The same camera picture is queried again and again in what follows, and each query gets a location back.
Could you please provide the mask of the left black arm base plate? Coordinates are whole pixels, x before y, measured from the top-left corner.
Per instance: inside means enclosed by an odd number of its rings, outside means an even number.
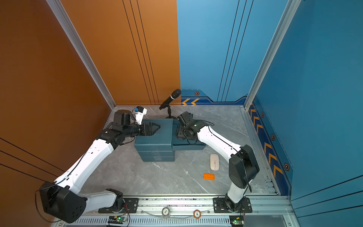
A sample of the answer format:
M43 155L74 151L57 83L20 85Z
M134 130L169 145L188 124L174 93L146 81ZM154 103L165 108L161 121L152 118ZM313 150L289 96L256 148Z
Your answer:
M109 208L101 208L98 210L98 213L129 213L129 214L133 214L137 212L138 209L138 205L139 205L139 198L124 198L123 199L123 206L121 208L112 206Z

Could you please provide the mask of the teal top drawer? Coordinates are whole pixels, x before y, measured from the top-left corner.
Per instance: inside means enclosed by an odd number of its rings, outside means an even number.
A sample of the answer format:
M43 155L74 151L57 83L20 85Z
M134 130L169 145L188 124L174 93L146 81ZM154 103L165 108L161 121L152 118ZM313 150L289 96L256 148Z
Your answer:
M172 148L174 151L182 150L203 150L206 146L205 143L195 140L180 140L178 135L182 136L182 133L178 134L178 126L181 126L180 122L176 119L173 120L173 133L172 133Z

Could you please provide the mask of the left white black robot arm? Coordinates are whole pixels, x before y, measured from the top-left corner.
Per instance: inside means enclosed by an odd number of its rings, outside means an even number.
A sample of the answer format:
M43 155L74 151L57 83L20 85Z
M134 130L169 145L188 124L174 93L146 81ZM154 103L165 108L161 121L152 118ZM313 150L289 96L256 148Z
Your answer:
M114 121L93 141L89 149L72 167L54 182L44 182L35 195L40 196L43 210L59 220L73 223L84 213L107 209L118 213L124 209L123 193L114 189L103 192L81 194L81 189L99 164L119 146L125 145L126 138L152 136L161 126L143 123L147 110L136 113L114 114Z

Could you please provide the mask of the teal drawer cabinet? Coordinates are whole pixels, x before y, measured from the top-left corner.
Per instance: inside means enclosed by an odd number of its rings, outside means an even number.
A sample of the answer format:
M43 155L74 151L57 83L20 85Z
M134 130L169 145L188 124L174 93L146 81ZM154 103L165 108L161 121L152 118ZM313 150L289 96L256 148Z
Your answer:
M137 136L134 147L143 162L174 162L172 148L173 119L145 119L143 123L155 123L160 129L152 136Z

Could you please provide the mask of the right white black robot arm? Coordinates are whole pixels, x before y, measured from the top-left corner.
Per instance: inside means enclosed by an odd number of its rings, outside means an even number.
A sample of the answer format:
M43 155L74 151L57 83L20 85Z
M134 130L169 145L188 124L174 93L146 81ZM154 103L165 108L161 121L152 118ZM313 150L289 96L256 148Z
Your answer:
M184 138L205 143L228 162L231 186L225 195L226 209L229 212L247 211L243 206L246 192L252 191L251 182L260 171L252 147L231 142L212 128L213 123L194 119L189 112L182 113L177 119Z

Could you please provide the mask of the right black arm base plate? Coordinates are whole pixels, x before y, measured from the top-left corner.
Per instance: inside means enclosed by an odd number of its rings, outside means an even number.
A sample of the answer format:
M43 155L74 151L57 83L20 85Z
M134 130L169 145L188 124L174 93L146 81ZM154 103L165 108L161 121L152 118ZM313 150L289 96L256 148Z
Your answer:
M250 199L242 198L238 203L233 203L229 198L214 198L213 207L215 213L252 213Z

